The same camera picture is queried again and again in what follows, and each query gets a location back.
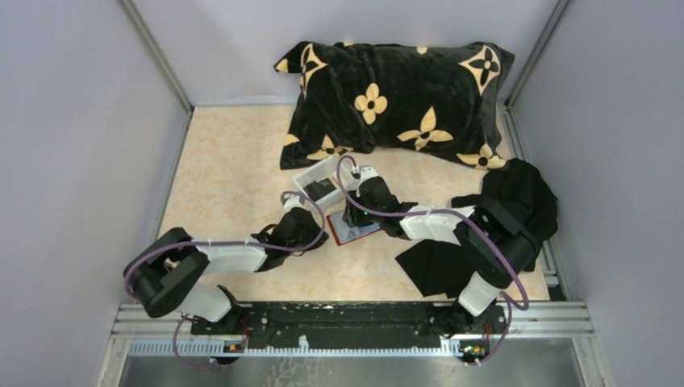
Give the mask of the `black cards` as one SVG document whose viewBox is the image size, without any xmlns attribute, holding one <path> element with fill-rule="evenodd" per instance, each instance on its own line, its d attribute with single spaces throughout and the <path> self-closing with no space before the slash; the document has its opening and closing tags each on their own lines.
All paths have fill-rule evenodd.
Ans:
<svg viewBox="0 0 684 387">
<path fill-rule="evenodd" d="M 314 202 L 324 199 L 329 194 L 335 193 L 339 186 L 330 177 L 326 177 L 319 181 L 312 181 L 304 188 L 304 193 Z"/>
</svg>

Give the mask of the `white plastic card box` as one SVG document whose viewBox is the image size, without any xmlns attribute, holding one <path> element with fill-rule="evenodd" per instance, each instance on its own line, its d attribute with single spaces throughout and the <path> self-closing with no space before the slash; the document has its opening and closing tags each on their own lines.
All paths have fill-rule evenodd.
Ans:
<svg viewBox="0 0 684 387">
<path fill-rule="evenodd" d="M 324 211 L 345 199 L 342 189 L 351 191 L 358 185 L 357 178 L 352 175 L 351 165 L 343 163 L 338 166 L 338 161 L 338 156 L 329 156 L 292 178 L 297 190 L 315 201 Z"/>
</svg>

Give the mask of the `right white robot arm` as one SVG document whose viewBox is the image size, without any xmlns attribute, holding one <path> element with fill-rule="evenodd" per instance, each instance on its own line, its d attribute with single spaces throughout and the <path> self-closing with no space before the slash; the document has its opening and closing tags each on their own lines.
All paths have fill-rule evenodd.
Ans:
<svg viewBox="0 0 684 387">
<path fill-rule="evenodd" d="M 377 224 L 388 236 L 431 240 L 458 246 L 473 268 L 457 296 L 454 321 L 464 332 L 475 332 L 486 321 L 485 310 L 515 284 L 522 297 L 515 304 L 528 310 L 530 299 L 519 273 L 540 250 L 536 238 L 498 202 L 481 195 L 462 199 L 456 208 L 401 202 L 374 169 L 352 175 L 353 191 L 346 199 L 355 210 L 352 223 Z"/>
</svg>

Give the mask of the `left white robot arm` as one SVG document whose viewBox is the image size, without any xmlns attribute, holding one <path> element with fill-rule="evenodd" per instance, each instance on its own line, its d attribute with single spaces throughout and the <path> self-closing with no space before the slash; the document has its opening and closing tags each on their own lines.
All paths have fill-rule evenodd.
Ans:
<svg viewBox="0 0 684 387">
<path fill-rule="evenodd" d="M 124 288 L 151 318 L 173 312 L 193 314 L 224 334 L 236 331 L 242 313 L 224 286 L 201 283 L 216 273 L 259 273 L 283 265 L 295 253 L 321 247 L 325 227 L 301 206 L 288 209 L 276 224 L 242 240 L 195 239 L 175 227 L 138 255 L 123 270 Z"/>
</svg>

